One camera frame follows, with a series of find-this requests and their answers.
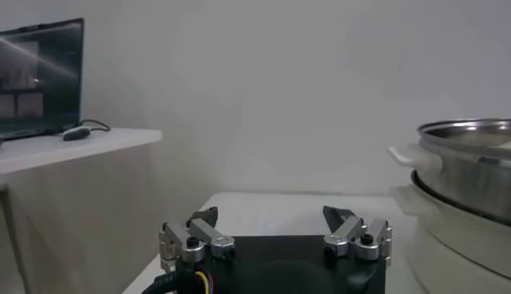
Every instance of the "stainless steel pot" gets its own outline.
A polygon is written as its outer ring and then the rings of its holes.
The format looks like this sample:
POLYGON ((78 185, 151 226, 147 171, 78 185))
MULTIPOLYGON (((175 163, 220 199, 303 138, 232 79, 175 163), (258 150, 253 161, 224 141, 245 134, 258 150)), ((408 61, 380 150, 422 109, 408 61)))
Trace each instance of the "stainless steel pot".
POLYGON ((440 121, 418 144, 390 147, 416 184, 467 211, 511 225, 511 119, 440 121))

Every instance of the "white shelf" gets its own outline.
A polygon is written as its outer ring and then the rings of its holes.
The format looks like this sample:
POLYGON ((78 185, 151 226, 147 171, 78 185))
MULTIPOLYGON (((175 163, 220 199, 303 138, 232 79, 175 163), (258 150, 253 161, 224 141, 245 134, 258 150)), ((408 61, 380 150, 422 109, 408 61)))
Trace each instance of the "white shelf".
POLYGON ((70 161, 161 140, 153 129, 112 129, 92 132, 80 141, 63 141, 60 136, 32 137, 7 141, 0 152, 0 174, 70 161))

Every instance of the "white countertop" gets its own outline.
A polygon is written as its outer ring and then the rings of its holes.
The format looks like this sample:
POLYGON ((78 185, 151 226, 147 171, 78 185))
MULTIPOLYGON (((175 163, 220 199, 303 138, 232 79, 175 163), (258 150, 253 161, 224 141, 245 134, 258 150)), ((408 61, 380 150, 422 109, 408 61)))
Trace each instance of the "white countertop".
POLYGON ((92 132, 78 141, 63 141, 61 136, 41 136, 7 141, 0 149, 0 174, 107 153, 161 140, 154 129, 112 129, 92 132))
MULTIPOLYGON (((329 233, 323 219, 324 205, 351 209, 367 220, 375 217, 389 220, 394 227, 394 241, 386 292, 423 293, 405 259, 405 247, 414 231, 415 219, 403 215, 392 197, 219 193, 202 209, 217 206, 216 228, 230 236, 314 235, 329 233)), ((156 256, 123 293, 140 294, 162 273, 160 257, 156 256)))

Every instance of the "laptop screen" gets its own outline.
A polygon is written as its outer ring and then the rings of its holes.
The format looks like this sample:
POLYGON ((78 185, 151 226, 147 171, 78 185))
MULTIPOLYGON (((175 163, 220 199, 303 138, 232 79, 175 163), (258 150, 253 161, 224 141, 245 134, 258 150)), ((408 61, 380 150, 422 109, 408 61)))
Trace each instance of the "laptop screen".
POLYGON ((82 19, 0 33, 0 124, 77 124, 82 42, 82 19))

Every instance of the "silver metal bracket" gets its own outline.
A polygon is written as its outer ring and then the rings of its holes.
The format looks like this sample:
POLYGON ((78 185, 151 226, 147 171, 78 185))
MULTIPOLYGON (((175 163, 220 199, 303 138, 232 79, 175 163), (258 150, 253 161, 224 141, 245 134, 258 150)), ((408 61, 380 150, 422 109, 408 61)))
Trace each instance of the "silver metal bracket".
POLYGON ((205 244, 193 238, 186 229, 178 224, 164 224, 160 232, 160 265, 171 272, 176 258, 190 264, 204 259, 205 244))
POLYGON ((347 255, 351 240, 361 236, 365 229, 360 217, 351 216, 335 232, 326 235, 323 241, 336 257, 342 257, 347 255))
POLYGON ((236 249, 235 240, 216 231, 201 218, 190 222, 189 232, 210 245, 211 253, 215 258, 231 259, 236 249))
POLYGON ((355 240, 355 254, 361 260, 377 260, 380 256, 390 265, 392 227, 386 220, 375 219, 365 234, 355 240))

